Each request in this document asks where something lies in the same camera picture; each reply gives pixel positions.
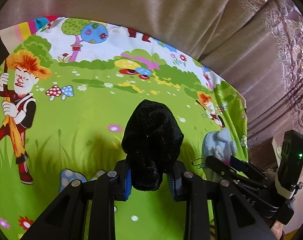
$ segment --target cartoon bedsheet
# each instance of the cartoon bedsheet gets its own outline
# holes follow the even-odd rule
[[[183,52],[84,19],[45,17],[0,31],[0,228],[10,240],[71,180],[96,179],[125,158],[124,128],[143,99],[173,112],[185,135],[179,160],[189,170],[206,178],[197,159],[215,147],[203,146],[212,131],[223,131],[247,160],[238,92]],[[165,179],[155,192],[133,189],[115,204],[117,238],[181,239],[184,205],[171,199]]]

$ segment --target red mushroom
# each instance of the red mushroom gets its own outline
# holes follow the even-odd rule
[[[50,89],[48,89],[45,94],[49,96],[49,101],[53,101],[55,97],[60,97],[62,94],[61,89],[58,86],[52,86]]]

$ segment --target orange hair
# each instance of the orange hair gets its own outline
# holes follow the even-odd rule
[[[202,106],[205,106],[206,103],[213,101],[212,98],[210,97],[210,95],[207,95],[202,91],[198,91],[197,96],[198,96],[198,99],[199,99],[199,103]]]
[[[41,80],[45,80],[51,76],[51,71],[40,65],[41,61],[39,58],[25,49],[21,49],[18,52],[9,55],[6,59],[6,63],[10,69],[20,67]]]

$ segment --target metal bolt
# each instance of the metal bolt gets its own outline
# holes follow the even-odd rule
[[[72,181],[72,186],[73,187],[78,187],[79,185],[80,185],[80,180],[75,179],[75,180]]]
[[[117,176],[117,172],[116,171],[108,171],[107,176],[111,177],[111,178],[116,177]]]
[[[185,171],[184,172],[184,176],[186,178],[192,178],[194,176],[194,174],[191,171]]]
[[[220,184],[224,187],[228,187],[230,185],[229,181],[227,181],[226,179],[222,179],[220,181]]]

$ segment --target white tape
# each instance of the white tape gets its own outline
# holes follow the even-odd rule
[[[295,190],[289,191],[283,188],[278,180],[278,173],[276,174],[275,181],[276,189],[279,195],[283,196],[286,199],[291,199],[293,194],[295,193]]]

